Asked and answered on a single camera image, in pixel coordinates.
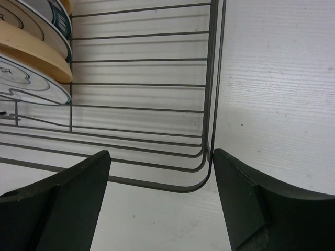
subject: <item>stack of plates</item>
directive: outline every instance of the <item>stack of plates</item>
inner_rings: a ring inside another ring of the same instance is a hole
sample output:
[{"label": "stack of plates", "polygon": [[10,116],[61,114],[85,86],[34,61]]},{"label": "stack of plates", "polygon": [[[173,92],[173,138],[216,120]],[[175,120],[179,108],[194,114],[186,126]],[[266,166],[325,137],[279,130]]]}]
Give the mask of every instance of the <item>stack of plates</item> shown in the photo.
[{"label": "stack of plates", "polygon": [[71,0],[0,0],[0,96],[64,105],[72,81]]}]

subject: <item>beige plate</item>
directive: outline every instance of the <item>beige plate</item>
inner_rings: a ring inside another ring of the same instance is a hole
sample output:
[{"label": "beige plate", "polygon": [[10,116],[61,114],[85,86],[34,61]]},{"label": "beige plate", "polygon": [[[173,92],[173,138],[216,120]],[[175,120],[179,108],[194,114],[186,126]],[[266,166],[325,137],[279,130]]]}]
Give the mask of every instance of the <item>beige plate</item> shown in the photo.
[{"label": "beige plate", "polygon": [[64,6],[66,12],[70,15],[73,10],[73,3],[72,0],[60,0],[62,5]]},{"label": "beige plate", "polygon": [[69,65],[45,42],[0,20],[0,53],[31,66],[61,83],[72,81]]}]

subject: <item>metal wire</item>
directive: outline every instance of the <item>metal wire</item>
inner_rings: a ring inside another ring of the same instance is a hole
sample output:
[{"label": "metal wire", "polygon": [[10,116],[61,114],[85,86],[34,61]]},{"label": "metal wire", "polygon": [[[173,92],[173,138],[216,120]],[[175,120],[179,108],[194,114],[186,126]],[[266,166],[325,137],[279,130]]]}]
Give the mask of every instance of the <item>metal wire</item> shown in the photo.
[{"label": "metal wire", "polygon": [[[218,25],[218,8],[219,8],[219,0],[211,0],[209,3],[198,3],[198,4],[186,4],[186,5],[173,5],[173,6],[160,6],[160,7],[152,7],[152,8],[140,8],[140,9],[130,9],[130,10],[121,10],[116,12],[105,12],[105,13],[92,13],[92,14],[83,14],[83,15],[75,15],[72,16],[71,19],[75,18],[89,18],[93,16],[107,16],[107,15],[115,15],[115,14],[125,14],[125,13],[135,13],[135,12],[146,12],[151,10],[161,10],[161,9],[176,9],[176,8],[190,8],[190,7],[200,7],[200,6],[210,6],[210,16],[209,16],[209,30],[208,31],[194,31],[194,32],[169,32],[169,33],[150,33],[150,34],[137,34],[137,35],[122,35],[122,36],[104,36],[104,37],[86,37],[86,38],[70,38],[70,46],[73,46],[74,41],[85,41],[85,40],[107,40],[107,39],[131,39],[131,38],[143,38],[143,37],[164,37],[164,36],[189,36],[189,35],[208,35],[208,51],[207,51],[207,57],[206,58],[163,58],[163,59],[110,59],[110,60],[71,60],[70,68],[73,69],[74,64],[87,64],[87,63],[130,63],[130,62],[179,62],[179,61],[204,61],[206,66],[206,80],[205,84],[159,84],[159,83],[89,83],[89,82],[74,82],[69,84],[69,92],[70,95],[73,96],[73,88],[74,86],[152,86],[152,87],[188,87],[188,88],[201,88],[205,92],[205,98],[204,98],[204,105],[203,109],[201,110],[186,110],[186,109],[165,109],[165,108],[148,108],[148,107],[125,107],[125,106],[109,106],[109,105],[93,105],[93,104],[67,104],[63,106],[69,107],[69,119],[67,124],[61,124],[61,123],[55,123],[52,121],[48,121],[45,119],[35,118],[32,116],[27,116],[24,114],[20,114],[20,101],[15,100],[13,97],[8,97],[8,95],[1,95],[5,98],[6,102],[12,102],[14,104],[14,111],[13,114],[5,114],[0,113],[0,120],[13,120],[15,124],[8,124],[8,123],[0,123],[0,126],[3,128],[18,128],[22,130],[35,130],[40,132],[54,132],[59,133],[61,135],[65,135],[64,137],[51,137],[51,136],[44,136],[44,135],[35,135],[31,133],[19,133],[19,132],[8,132],[8,131],[0,131],[0,134],[2,135],[11,135],[11,136],[19,136],[19,137],[25,137],[25,138],[34,138],[34,139],[41,139],[41,140],[47,140],[49,142],[66,142],[66,143],[72,143],[72,144],[79,144],[79,145],[91,145],[91,146],[99,146],[99,147],[106,147],[109,149],[121,149],[121,150],[128,150],[128,151],[134,151],[139,153],[151,153],[151,154],[157,154],[157,155],[168,155],[168,156],[176,156],[176,157],[182,157],[182,158],[198,158],[202,157],[202,161],[199,166],[195,168],[185,168],[185,167],[176,167],[172,165],[162,165],[162,164],[155,164],[148,162],[139,162],[139,161],[133,161],[133,160],[127,160],[127,159],[118,159],[118,158],[112,158],[112,161],[118,162],[118,163],[126,163],[130,165],[138,165],[138,166],[146,166],[146,167],[152,167],[152,168],[159,168],[159,169],[167,169],[167,170],[173,170],[176,172],[188,172],[188,173],[195,173],[200,171],[205,163],[207,157],[209,157],[213,150],[213,142],[214,138],[212,138],[212,149],[209,149],[208,144],[208,136],[209,136],[209,130],[210,130],[210,111],[211,111],[211,95],[212,95],[212,86],[214,81],[214,71],[215,71],[215,59],[216,59],[216,34],[217,34],[217,25]],[[224,23],[221,24],[221,39],[223,39],[223,26]],[[222,54],[222,41],[220,41],[220,51],[219,51],[219,57],[221,60],[221,54]],[[56,103],[53,100],[48,100],[44,97],[40,97],[37,95],[30,94],[29,92],[25,92],[22,90],[16,90],[11,89],[10,90],[11,95],[14,95],[14,92],[21,92],[26,95],[31,95],[35,98],[40,98],[41,100],[48,101],[51,103]],[[130,110],[130,111],[146,111],[146,112],[162,112],[162,113],[181,113],[181,114],[199,114],[202,115],[203,121],[202,121],[202,133],[201,135],[192,135],[190,133],[167,133],[167,132],[155,132],[155,131],[140,131],[140,130],[127,130],[127,129],[119,129],[119,128],[107,128],[107,127],[99,127],[99,126],[80,126],[75,125],[73,120],[73,109],[75,107],[80,108],[94,108],[94,109],[107,109],[107,110]],[[216,112],[217,112],[217,101],[215,102],[215,121],[216,121]],[[19,123],[19,121],[34,121],[41,123],[42,126],[36,127],[36,126],[28,126],[28,125],[22,125]],[[87,129],[87,130],[95,130],[95,133],[88,133],[88,132],[79,132],[74,131],[74,129]],[[167,140],[149,140],[149,139],[137,139],[131,136],[112,136],[107,135],[104,133],[99,132],[122,132],[122,133],[138,133],[142,135],[159,135],[159,136],[171,136],[176,138],[182,138],[182,139],[201,139],[200,143],[184,143],[184,142],[176,142],[176,141],[167,141]],[[113,140],[119,140],[123,142],[142,142],[147,143],[149,145],[173,145],[173,146],[180,146],[180,147],[190,147],[192,149],[198,149],[196,154],[190,154],[190,153],[181,153],[181,152],[171,152],[171,151],[162,151],[162,150],[156,150],[156,149],[150,149],[150,148],[141,148],[141,147],[133,147],[130,145],[118,145],[118,144],[109,144],[109,143],[99,143],[92,141],[84,141],[84,140],[75,140],[70,137],[66,137],[66,135],[79,135],[79,136],[87,136],[91,139],[113,139]],[[21,149],[30,149],[35,151],[42,151],[42,152],[50,152],[50,153],[57,153],[57,154],[64,154],[64,155],[71,155],[71,156],[78,156],[78,157],[88,157],[88,154],[83,153],[76,153],[76,152],[69,152],[69,151],[60,151],[56,149],[45,149],[42,147],[34,147],[34,146],[28,146],[28,145],[18,145],[13,143],[5,143],[0,142],[0,145],[4,146],[10,146],[10,147],[18,147]],[[6,159],[6,158],[0,158],[1,163],[9,163],[9,164],[15,164],[19,166],[26,166],[30,168],[37,168],[37,169],[44,169],[44,170],[52,170],[53,172],[59,172],[62,170],[62,168],[59,167],[53,167],[53,166],[46,166],[46,165],[40,165],[37,163],[30,163],[30,162],[24,162],[24,161],[16,161],[12,159]],[[211,167],[211,161],[209,163],[209,171],[206,178],[204,178],[200,183],[194,185],[194,186],[173,186],[169,184],[160,184],[156,182],[149,182],[149,181],[143,181],[143,180],[136,180],[136,179],[127,179],[127,178],[121,178],[116,176],[110,176],[109,181],[111,182],[117,182],[121,184],[126,185],[133,185],[133,186],[140,186],[140,187],[146,187],[146,188],[153,188],[153,189],[159,189],[159,190],[165,190],[165,191],[172,191],[172,192],[190,192],[197,190],[201,186],[204,185],[204,183],[208,180],[208,177],[210,175],[210,168]]]}]

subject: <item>white plate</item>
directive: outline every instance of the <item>white plate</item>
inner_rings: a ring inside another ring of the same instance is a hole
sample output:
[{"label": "white plate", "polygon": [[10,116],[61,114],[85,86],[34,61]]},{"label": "white plate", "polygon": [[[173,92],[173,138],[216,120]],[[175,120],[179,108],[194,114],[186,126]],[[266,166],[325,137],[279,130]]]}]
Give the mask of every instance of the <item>white plate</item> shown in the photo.
[{"label": "white plate", "polygon": [[24,0],[24,2],[42,14],[65,38],[70,38],[72,32],[71,21],[59,0]]},{"label": "white plate", "polygon": [[41,105],[65,105],[71,102],[70,94],[56,81],[2,54],[0,96]]},{"label": "white plate", "polygon": [[62,33],[45,17],[21,0],[1,0],[0,19],[6,21],[52,46],[66,60],[71,47]]}]

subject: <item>dish rack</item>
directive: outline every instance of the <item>dish rack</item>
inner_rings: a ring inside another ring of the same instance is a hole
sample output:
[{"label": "dish rack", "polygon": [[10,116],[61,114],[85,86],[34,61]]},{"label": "dish rack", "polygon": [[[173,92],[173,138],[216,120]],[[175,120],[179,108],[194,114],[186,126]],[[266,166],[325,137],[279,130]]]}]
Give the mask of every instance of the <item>dish rack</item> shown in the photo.
[{"label": "dish rack", "polygon": [[[74,81],[64,85],[72,103],[2,98],[0,145],[57,157],[106,149],[111,170],[119,168],[111,182],[195,191],[211,173],[225,1],[112,2],[74,2],[74,10],[81,10],[71,17]],[[127,8],[128,2],[138,8]],[[0,162],[63,169],[38,158]]]}]

